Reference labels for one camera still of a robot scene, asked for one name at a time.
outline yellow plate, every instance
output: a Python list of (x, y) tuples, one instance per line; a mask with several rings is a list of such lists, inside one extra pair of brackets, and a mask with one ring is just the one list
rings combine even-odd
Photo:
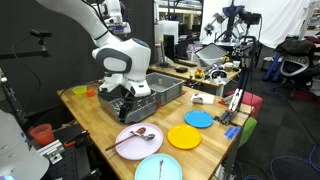
[(168, 140), (177, 148), (192, 149), (200, 144), (201, 136), (198, 129), (187, 124), (179, 124), (169, 129)]

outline black cable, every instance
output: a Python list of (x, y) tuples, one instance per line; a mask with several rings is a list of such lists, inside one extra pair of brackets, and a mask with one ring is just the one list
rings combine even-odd
[(25, 65), (22, 61), (20, 61), (20, 58), (17, 56), (17, 54), (14, 52), (14, 47), (15, 45), (29, 39), (31, 37), (31, 35), (28, 35), (27, 37), (21, 39), (20, 41), (17, 41), (15, 43), (12, 44), (11, 46), (11, 52), (12, 54), (14, 55), (14, 57), (18, 60), (18, 62), (24, 66), (38, 81), (38, 88), (36, 89), (36, 91), (32, 94), (32, 96), (28, 99), (28, 101), (26, 102), (26, 104), (23, 106), (24, 110), (27, 111), (27, 108), (28, 108), (28, 105), (30, 104), (31, 100), (35, 97), (35, 95), (39, 92), (41, 86), (42, 86), (42, 83), (41, 83), (41, 80), (40, 78), (38, 77), (38, 75), (32, 71), (32, 69), (30, 69), (27, 65)]
[(102, 13), (101, 13), (101, 10), (100, 10), (99, 1), (96, 0), (96, 3), (97, 3), (98, 12), (99, 12), (98, 17), (99, 17), (100, 21), (102, 22), (102, 24), (109, 30), (108, 26), (104, 22), (104, 19), (102, 18)]
[(251, 102), (250, 102), (250, 104), (251, 104), (251, 110), (250, 110), (250, 115), (252, 114), (252, 109), (253, 109), (253, 88), (252, 88), (252, 69), (251, 69), (251, 71), (250, 71), (250, 91), (251, 91)]
[(102, 16), (99, 15), (99, 12), (98, 12), (91, 4), (89, 4), (89, 3), (86, 2), (85, 0), (81, 0), (81, 1), (82, 1), (83, 3), (85, 3), (86, 5), (88, 5), (89, 7), (91, 7), (91, 8), (94, 10), (94, 12), (96, 13), (97, 17), (100, 19), (100, 21), (101, 21), (101, 23), (103, 24), (103, 26), (107, 28), (108, 32), (110, 32), (112, 35), (114, 35), (113, 32), (109, 30), (109, 28), (108, 28), (108, 26), (106, 25), (106, 23), (104, 22)]

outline wooden table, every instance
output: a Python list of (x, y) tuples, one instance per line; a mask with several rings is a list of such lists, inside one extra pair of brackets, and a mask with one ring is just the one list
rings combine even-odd
[[(88, 85), (88, 89), (94, 89), (96, 92), (97, 88), (97, 84)], [(187, 87), (183, 87), (183, 90), (186, 91), (185, 94), (158, 108), (152, 116), (142, 122), (152, 123), (162, 130), (164, 140), (157, 153), (165, 153), (174, 157), (181, 165), (183, 179), (211, 179), (221, 161), (232, 148), (235, 139), (239, 138), (228, 140), (224, 136), (228, 126), (214, 122), (209, 128), (199, 129), (202, 141), (198, 147), (181, 150), (172, 146), (167, 140), (167, 133), (177, 124), (185, 124), (183, 117), (188, 111), (204, 110), (212, 116), (221, 116), (227, 109), (226, 106), (218, 104), (219, 97), (215, 98), (213, 105), (193, 104), (190, 98), (199, 91)], [(90, 138), (118, 177), (121, 180), (134, 179), (135, 170), (141, 161), (124, 159), (117, 154), (115, 149), (105, 151), (105, 148), (113, 144), (118, 134), (128, 125), (111, 119), (100, 107), (97, 95), (86, 97), (85, 95), (74, 95), (71, 90), (67, 90), (63, 92), (61, 99), (82, 128), (90, 132)], [(249, 112), (251, 107), (243, 105), (241, 110)], [(243, 126), (247, 118), (248, 115), (237, 113), (232, 123)]]
[[(183, 80), (189, 80), (190, 79), (190, 75), (193, 76), (192, 80), (194, 81), (200, 81), (201, 83), (203, 84), (206, 84), (206, 85), (209, 85), (213, 88), (216, 88), (216, 95), (217, 96), (220, 96), (222, 97), (223, 96), (223, 91), (224, 91), (224, 85), (222, 84), (216, 84), (216, 83), (213, 83), (213, 82), (210, 82), (210, 81), (207, 81), (207, 80), (199, 80), (199, 79), (195, 79), (194, 78), (194, 73), (197, 71), (198, 67), (187, 67), (187, 66), (184, 66), (184, 65), (180, 65), (180, 64), (176, 64), (176, 63), (173, 63), (171, 60), (169, 61), (169, 63), (178, 68), (178, 67), (186, 67), (188, 68), (188, 72), (186, 73), (177, 73), (173, 68), (163, 68), (163, 67), (160, 67), (158, 65), (150, 65), (148, 70), (151, 71), (151, 72), (158, 72), (158, 73), (161, 73), (161, 74), (166, 74), (166, 75), (169, 75), (169, 76), (173, 76), (173, 77), (176, 77), (176, 78), (180, 78), (180, 79), (183, 79)], [(229, 80), (235, 78), (239, 72), (227, 72), (228, 74), (228, 78)]]

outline monitor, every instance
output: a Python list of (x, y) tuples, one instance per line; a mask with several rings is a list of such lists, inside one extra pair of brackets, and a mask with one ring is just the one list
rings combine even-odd
[(179, 36), (188, 34), (188, 25), (187, 24), (179, 24)]
[(220, 65), (223, 63), (221, 58), (225, 56), (227, 52), (215, 45), (214, 43), (195, 52), (195, 55), (199, 58), (201, 67), (208, 67), (213, 64)]
[(175, 46), (174, 46), (174, 36), (173, 35), (163, 35), (163, 48), (164, 54), (167, 58), (172, 61), (175, 60)]
[(200, 32), (201, 31), (201, 25), (192, 25), (192, 32)]

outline chair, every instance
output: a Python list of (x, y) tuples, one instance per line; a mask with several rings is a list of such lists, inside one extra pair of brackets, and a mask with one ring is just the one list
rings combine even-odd
[(249, 140), (256, 126), (257, 126), (257, 120), (254, 119), (253, 117), (249, 117), (249, 119), (247, 120), (246, 124), (243, 127), (239, 148)]
[(288, 39), (279, 44), (276, 51), (283, 56), (280, 73), (284, 80), (281, 86), (289, 85), (289, 97), (294, 99), (297, 89), (309, 90), (313, 77), (320, 74), (320, 65), (313, 62), (316, 46), (308, 40)]

